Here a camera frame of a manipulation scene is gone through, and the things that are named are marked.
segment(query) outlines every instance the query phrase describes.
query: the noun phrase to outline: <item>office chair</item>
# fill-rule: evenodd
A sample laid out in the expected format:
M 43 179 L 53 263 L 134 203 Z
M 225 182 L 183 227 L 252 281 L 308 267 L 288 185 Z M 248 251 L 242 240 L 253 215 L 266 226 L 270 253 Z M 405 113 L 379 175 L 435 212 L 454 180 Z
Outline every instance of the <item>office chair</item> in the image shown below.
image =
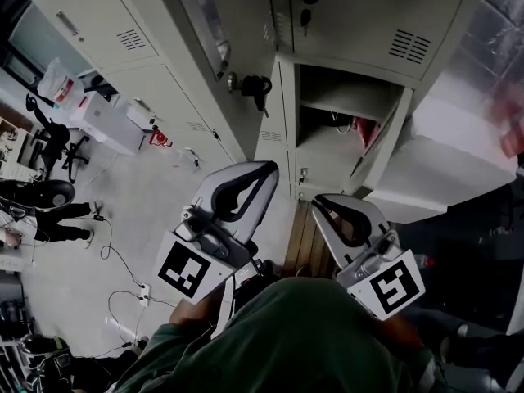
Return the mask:
M 71 138 L 71 134 L 68 128 L 63 124 L 57 124 L 52 120 L 47 120 L 46 116 L 42 113 L 34 97 L 31 97 L 29 94 L 25 98 L 25 108 L 32 112 L 34 111 L 34 116 L 43 125 L 43 130 L 37 131 L 34 135 L 31 145 L 34 140 L 43 140 L 46 141 L 46 146 L 39 155 L 44 159 L 44 164 L 46 165 L 46 174 L 45 180 L 49 179 L 49 174 L 51 173 L 52 168 L 54 167 L 57 160 L 62 158 L 62 153 L 65 153 L 65 162 L 62 165 L 62 169 L 68 171 L 69 181 L 75 183 L 75 180 L 72 178 L 73 172 L 73 160 L 83 160 L 84 164 L 89 163 L 89 159 L 85 157 L 78 156 L 76 153 L 83 142 L 89 141 L 88 136 L 83 136 L 77 143 L 70 143 L 69 148 L 67 143 Z

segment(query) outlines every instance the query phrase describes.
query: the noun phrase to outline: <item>green shirt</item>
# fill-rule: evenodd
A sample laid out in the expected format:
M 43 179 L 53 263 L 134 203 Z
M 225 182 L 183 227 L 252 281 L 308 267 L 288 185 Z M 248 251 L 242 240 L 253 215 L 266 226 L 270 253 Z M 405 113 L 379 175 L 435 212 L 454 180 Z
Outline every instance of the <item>green shirt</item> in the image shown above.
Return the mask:
M 212 341 L 205 325 L 161 326 L 115 393 L 405 392 L 416 391 L 423 374 L 431 388 L 431 352 L 401 362 L 373 337 L 368 322 L 335 282 L 283 279 L 240 309 Z

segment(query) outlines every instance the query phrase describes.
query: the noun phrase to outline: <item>locker vent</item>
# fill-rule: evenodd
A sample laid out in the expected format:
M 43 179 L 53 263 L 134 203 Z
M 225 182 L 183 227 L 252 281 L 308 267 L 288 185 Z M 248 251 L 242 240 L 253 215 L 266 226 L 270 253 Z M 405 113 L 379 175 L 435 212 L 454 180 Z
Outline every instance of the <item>locker vent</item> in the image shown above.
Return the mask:
M 282 142 L 282 135 L 274 131 L 261 131 L 262 139 L 265 141 Z
M 189 128 L 192 131 L 207 131 L 206 126 L 202 122 L 188 122 Z
M 116 37 L 120 40 L 122 45 L 124 45 L 124 48 L 128 51 L 132 51 L 133 49 L 146 46 L 144 40 L 135 29 L 128 30 L 127 32 L 122 32 L 121 34 L 117 34 Z
M 390 47 L 390 55 L 422 64 L 431 41 L 398 29 Z

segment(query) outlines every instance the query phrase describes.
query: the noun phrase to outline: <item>wooden floor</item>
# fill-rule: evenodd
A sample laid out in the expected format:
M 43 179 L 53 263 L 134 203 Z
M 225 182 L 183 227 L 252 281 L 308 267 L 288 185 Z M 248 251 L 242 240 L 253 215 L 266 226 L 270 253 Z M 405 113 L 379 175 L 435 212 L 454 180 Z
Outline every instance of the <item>wooden floor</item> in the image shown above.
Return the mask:
M 335 263 L 311 214 L 311 203 L 301 201 L 296 206 L 282 276 L 293 276 L 306 265 L 312 277 L 331 278 Z

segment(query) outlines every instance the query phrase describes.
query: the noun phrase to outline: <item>tiled floor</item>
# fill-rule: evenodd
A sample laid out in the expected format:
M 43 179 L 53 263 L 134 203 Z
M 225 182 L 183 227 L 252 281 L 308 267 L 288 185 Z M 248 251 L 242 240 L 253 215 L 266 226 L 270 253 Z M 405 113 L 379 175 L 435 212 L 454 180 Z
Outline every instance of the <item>tiled floor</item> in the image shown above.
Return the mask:
M 152 281 L 152 265 L 164 232 L 179 222 L 181 209 L 209 170 L 193 172 L 176 167 L 178 160 L 173 152 L 147 144 L 135 157 L 116 156 L 96 142 L 90 142 L 87 151 L 91 161 L 78 173 L 75 200 L 104 202 L 102 214 L 113 226 L 113 247 L 138 280 L 152 285 L 151 296 L 176 305 L 178 296 Z M 62 177 L 61 172 L 54 177 Z M 283 264 L 294 213 L 295 202 L 276 192 L 254 236 L 260 258 Z M 37 247 L 33 265 L 27 266 L 22 280 L 42 333 L 64 337 L 77 355 L 99 355 L 122 344 L 107 308 L 109 295 L 113 291 L 139 291 L 117 255 L 111 254 L 106 261 L 100 258 L 102 246 L 109 242 L 107 223 L 83 219 L 70 222 L 95 229 L 90 248 L 85 250 L 80 242 Z M 30 261 L 33 248 L 23 247 Z M 172 308 L 151 303 L 138 330 L 143 308 L 130 294 L 114 294 L 111 310 L 122 326 L 124 339 L 131 341 L 135 331 L 139 337 L 150 336 L 167 321 Z

